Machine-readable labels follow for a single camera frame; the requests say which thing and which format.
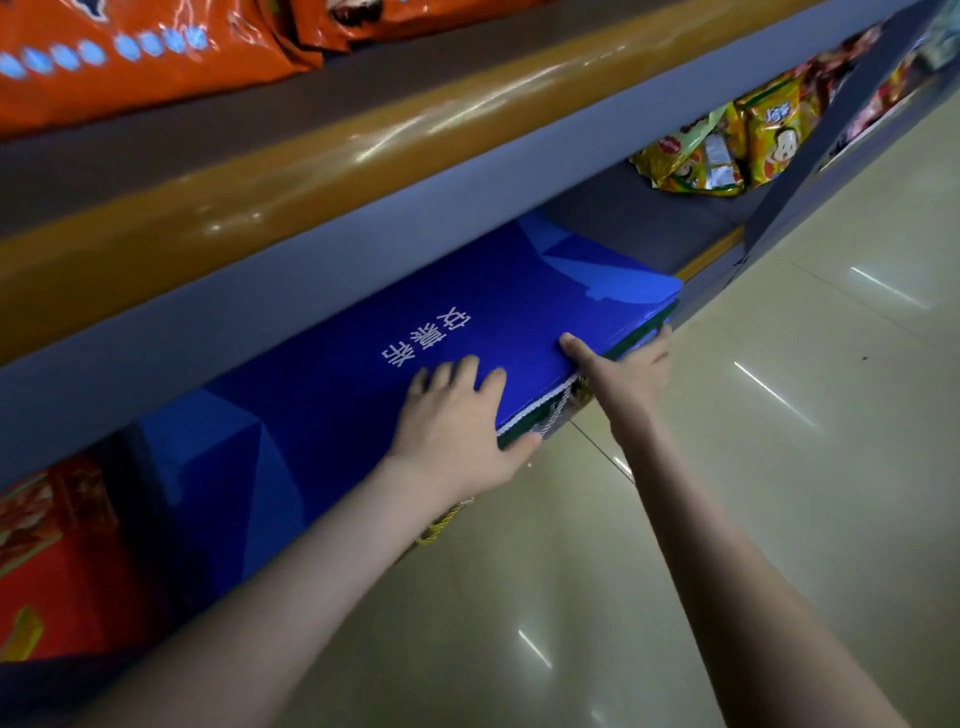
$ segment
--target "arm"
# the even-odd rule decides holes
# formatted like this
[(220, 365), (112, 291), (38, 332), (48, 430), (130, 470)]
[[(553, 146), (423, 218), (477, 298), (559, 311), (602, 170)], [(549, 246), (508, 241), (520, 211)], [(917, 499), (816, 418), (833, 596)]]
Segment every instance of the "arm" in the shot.
[(634, 472), (730, 726), (904, 726), (851, 654), (730, 521), (654, 412), (670, 330), (615, 363), (565, 334)]
[(494, 420), (506, 374), (477, 359), (410, 386), (389, 454), (256, 576), (157, 648), (78, 721), (97, 728), (262, 728), (341, 622), (452, 504), (509, 480), (540, 444), (507, 451)]

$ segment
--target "blue gift box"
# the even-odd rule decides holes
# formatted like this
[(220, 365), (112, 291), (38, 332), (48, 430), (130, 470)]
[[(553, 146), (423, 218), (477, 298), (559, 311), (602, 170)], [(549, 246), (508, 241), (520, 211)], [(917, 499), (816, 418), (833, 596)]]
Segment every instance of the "blue gift box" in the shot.
[(367, 475), (420, 367), (506, 369), (502, 442), (575, 378), (561, 333), (622, 353), (680, 288), (531, 213), (144, 417), (135, 439), (195, 597), (254, 573)]

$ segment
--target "person's left hand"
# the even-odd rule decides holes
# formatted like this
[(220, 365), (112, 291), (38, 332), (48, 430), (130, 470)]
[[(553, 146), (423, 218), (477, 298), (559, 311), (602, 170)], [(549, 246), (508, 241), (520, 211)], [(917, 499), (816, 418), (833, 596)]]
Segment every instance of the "person's left hand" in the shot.
[(510, 480), (540, 446), (528, 433), (506, 450), (496, 443), (496, 410), (507, 373), (490, 372), (474, 389), (476, 356), (417, 372), (400, 412), (396, 435), (385, 462), (400, 466), (422, 483), (437, 508), (446, 508)]

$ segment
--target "forearm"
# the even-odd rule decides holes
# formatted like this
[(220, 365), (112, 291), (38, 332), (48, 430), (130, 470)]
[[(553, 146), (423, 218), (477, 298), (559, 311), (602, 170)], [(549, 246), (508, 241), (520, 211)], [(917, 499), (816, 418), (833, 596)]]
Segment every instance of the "forearm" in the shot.
[(685, 465), (655, 416), (618, 433), (731, 726), (904, 725)]
[(97, 728), (262, 728), (353, 606), (437, 514), (396, 463), (372, 475), (251, 580), (94, 703)]

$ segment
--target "tile floor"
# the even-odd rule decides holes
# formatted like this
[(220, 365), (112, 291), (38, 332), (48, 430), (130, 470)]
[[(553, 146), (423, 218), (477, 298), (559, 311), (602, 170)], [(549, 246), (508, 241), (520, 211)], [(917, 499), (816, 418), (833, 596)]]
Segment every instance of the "tile floor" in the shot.
[[(681, 328), (663, 404), (918, 726), (960, 715), (958, 128), (960, 95)], [(592, 406), (383, 578), (278, 726), (721, 725), (628, 475)]]

